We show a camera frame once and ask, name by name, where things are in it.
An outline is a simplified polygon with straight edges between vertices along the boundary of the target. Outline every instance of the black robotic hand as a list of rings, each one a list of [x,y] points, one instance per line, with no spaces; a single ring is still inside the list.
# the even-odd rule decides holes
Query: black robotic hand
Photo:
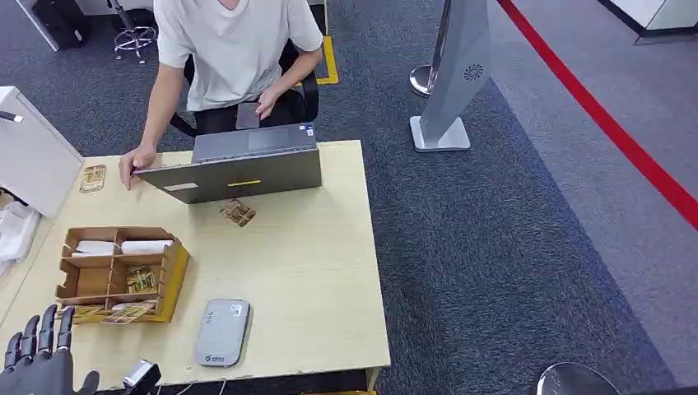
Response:
[[[92,371],[82,388],[72,388],[72,355],[70,353],[72,316],[70,307],[63,313],[58,342],[54,352],[54,319],[56,305],[44,312],[37,352],[36,328],[39,316],[26,323],[24,333],[16,333],[7,344],[5,370],[0,374],[2,395],[92,395],[97,391],[100,375]]]

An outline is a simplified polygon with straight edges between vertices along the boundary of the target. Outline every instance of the cardboard box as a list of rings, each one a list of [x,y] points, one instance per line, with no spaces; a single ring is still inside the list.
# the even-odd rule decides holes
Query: cardboard box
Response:
[[[82,240],[114,243],[111,255],[101,257],[72,257]],[[162,253],[123,254],[125,240],[172,240]],[[155,300],[154,310],[137,318],[137,323],[168,323],[172,320],[179,292],[187,271],[189,252],[182,243],[162,228],[100,227],[71,228],[61,252],[60,270],[66,280],[56,287],[56,300],[65,306],[99,306],[100,310],[87,316],[76,314],[74,323],[98,323],[111,315],[120,303]],[[148,267],[156,280],[156,289],[129,293],[127,274],[133,269]]]

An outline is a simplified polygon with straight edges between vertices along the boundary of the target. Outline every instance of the logo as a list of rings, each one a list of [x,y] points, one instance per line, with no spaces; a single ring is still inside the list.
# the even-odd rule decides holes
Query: logo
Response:
[[[206,362],[223,362],[224,358],[222,356],[218,355],[206,355],[206,358],[204,358]]]
[[[482,77],[485,73],[485,68],[481,64],[471,64],[463,70],[463,78],[467,81],[475,81],[476,79]]]

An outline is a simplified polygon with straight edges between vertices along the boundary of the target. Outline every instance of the laptop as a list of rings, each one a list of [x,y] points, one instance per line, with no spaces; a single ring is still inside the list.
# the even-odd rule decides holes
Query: laptop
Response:
[[[191,164],[133,175],[185,203],[322,185],[312,123],[203,134],[196,137]]]

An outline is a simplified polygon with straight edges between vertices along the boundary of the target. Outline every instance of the smartphone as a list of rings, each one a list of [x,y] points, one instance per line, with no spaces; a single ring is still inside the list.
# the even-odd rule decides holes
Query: smartphone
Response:
[[[235,129],[256,129],[259,128],[259,115],[255,112],[259,107],[257,102],[240,103],[238,105],[238,117],[235,120]]]

